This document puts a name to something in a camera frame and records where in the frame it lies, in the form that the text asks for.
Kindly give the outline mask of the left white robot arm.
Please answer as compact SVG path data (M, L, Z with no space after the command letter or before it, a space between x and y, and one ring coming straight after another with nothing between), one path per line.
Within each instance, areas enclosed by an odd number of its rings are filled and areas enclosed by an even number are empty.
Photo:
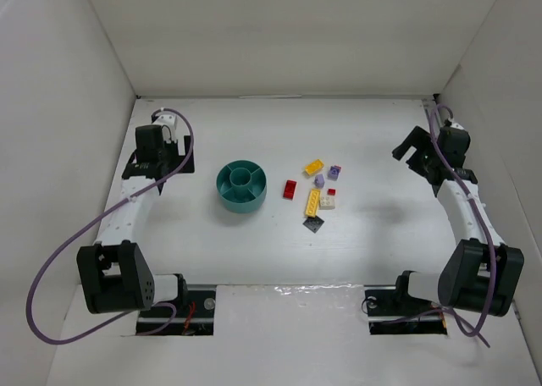
M153 203L162 194L159 180L184 160L194 171L192 156L179 154L177 120L160 116L135 129L136 149L122 173L120 195L128 202L111 213L93 245L82 246L77 266L90 313L146 311L163 301L178 308L188 304L180 273L156 275L137 244Z

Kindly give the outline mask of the white lego brick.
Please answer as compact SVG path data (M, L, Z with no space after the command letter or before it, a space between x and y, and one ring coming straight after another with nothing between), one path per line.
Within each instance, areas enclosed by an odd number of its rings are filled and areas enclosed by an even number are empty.
M335 197L334 196L320 196L319 198L319 208L322 210L332 210L335 209Z

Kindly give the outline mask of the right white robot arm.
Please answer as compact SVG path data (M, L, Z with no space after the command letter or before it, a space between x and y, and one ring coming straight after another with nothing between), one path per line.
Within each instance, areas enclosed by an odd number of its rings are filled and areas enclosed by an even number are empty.
M445 209L456 249L442 273L405 271L397 279L405 297L481 312L490 295L489 314L507 314L523 269L523 253L508 246L496 233L478 195L478 180L464 168L470 135L458 124L446 123L433 141L428 131L415 127L393 150L400 160L415 152L408 167L425 178Z

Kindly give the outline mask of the long yellow lego plate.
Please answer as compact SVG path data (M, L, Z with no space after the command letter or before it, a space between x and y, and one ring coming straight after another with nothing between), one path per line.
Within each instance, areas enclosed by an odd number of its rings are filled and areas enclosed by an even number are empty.
M308 218L315 218L320 204L320 189L311 189L307 198L304 215Z

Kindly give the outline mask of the yellow square lego brick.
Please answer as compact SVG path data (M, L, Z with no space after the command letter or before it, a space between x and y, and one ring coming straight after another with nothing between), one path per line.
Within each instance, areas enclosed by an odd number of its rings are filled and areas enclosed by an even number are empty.
M323 168L324 163L320 159L316 159L304 168L304 173L307 176L313 176L314 174L319 173Z

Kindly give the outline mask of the black square lego plate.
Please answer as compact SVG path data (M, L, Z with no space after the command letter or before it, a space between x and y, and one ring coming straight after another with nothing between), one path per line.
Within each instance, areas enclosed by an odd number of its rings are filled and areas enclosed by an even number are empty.
M320 228L324 225L324 220L319 216L307 217L303 222L303 225L311 230L313 233L317 233Z

